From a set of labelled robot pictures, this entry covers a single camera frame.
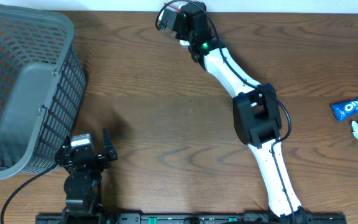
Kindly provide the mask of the red Nescafe stick sachet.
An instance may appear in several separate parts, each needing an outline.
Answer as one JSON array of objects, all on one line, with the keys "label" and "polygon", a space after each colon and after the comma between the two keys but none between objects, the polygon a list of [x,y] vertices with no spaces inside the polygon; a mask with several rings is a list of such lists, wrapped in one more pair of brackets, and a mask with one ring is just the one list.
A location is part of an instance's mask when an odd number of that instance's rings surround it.
[{"label": "red Nescafe stick sachet", "polygon": [[169,9],[171,11],[181,13],[181,8],[185,5],[185,3],[175,2],[172,4],[168,4],[167,2],[165,2],[164,5],[167,7],[167,9]]}]

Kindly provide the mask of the blue Oreo cookie pack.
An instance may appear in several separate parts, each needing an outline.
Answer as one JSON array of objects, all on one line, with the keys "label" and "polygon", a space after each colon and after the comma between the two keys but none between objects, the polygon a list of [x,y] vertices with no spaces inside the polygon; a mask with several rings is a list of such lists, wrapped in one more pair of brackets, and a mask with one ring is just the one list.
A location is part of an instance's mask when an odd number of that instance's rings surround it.
[{"label": "blue Oreo cookie pack", "polygon": [[344,121],[358,113],[358,97],[350,101],[332,104],[331,109],[338,121]]}]

